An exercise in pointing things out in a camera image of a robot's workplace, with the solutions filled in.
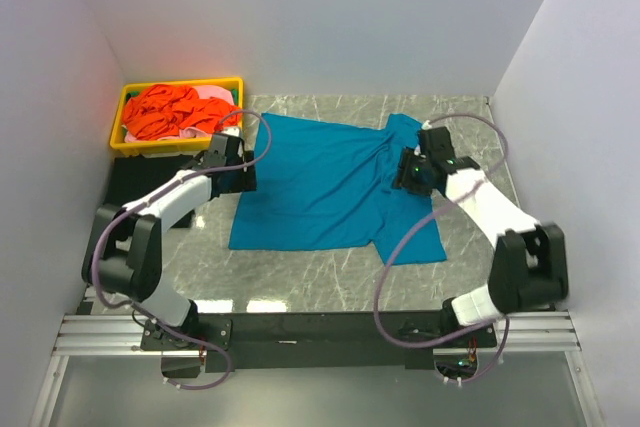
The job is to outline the black base beam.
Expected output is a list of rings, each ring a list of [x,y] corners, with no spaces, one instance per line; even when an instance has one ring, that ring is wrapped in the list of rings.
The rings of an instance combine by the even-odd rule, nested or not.
[[[391,311],[380,314],[385,330],[406,342],[440,337],[437,311]],[[199,330],[190,334],[225,350],[235,369],[404,366],[434,368],[433,348],[404,349],[386,341],[371,312],[200,314]],[[498,344],[492,328],[476,329],[442,347],[491,348]],[[147,321],[143,352],[200,350]]]

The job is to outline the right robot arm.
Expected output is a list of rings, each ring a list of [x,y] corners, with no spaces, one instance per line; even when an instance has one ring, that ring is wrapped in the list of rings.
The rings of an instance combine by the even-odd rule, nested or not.
[[[425,124],[417,137],[418,146],[402,152],[393,187],[424,197],[439,192],[476,224],[493,248],[488,280],[443,302],[438,324],[442,340],[460,346],[473,335],[475,324],[565,300],[569,277],[561,228],[525,213],[475,160],[458,157],[447,128]]]

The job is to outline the teal t shirt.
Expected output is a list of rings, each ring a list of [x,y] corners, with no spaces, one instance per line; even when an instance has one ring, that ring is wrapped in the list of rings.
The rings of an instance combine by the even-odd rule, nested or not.
[[[418,121],[391,114],[380,129],[265,114],[255,154],[257,190],[241,195],[232,250],[316,251],[375,246],[386,261],[431,214],[428,197],[393,189]]]

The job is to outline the yellow plastic bin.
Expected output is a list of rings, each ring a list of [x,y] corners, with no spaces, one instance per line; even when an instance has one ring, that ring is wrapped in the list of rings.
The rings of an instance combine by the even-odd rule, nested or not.
[[[195,87],[239,91],[237,105],[201,98]],[[127,84],[122,90],[110,147],[124,156],[177,154],[207,148],[225,127],[243,130],[244,81],[240,77]]]

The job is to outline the black folded t shirt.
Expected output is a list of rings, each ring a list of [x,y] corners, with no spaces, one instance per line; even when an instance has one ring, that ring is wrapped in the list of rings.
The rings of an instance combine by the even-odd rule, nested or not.
[[[91,236],[101,235],[112,219],[127,205],[136,206],[161,191],[167,183],[192,172],[187,167],[193,158],[186,155],[147,158],[117,158],[114,161],[102,206],[95,214]],[[179,224],[188,213],[211,199],[211,179],[197,176],[173,189],[151,207],[125,219],[114,231],[118,235],[130,232],[137,218],[151,215],[161,223],[161,231],[167,232]]]

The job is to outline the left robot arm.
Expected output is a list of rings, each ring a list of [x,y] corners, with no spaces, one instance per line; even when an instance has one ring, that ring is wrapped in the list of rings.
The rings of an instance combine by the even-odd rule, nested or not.
[[[188,213],[221,195],[256,189],[253,153],[241,129],[213,135],[164,184],[122,206],[104,204],[94,217],[81,276],[97,291],[115,293],[165,325],[176,348],[193,346],[200,335],[194,301],[163,279],[162,238]]]

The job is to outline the green garment in bin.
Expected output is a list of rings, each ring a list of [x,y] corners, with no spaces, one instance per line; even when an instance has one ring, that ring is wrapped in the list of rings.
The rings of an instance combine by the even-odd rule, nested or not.
[[[239,102],[239,91],[235,88],[224,89],[222,87],[206,85],[202,87],[195,87],[195,90],[201,98],[220,98],[226,101],[231,101],[234,105],[237,105]]]

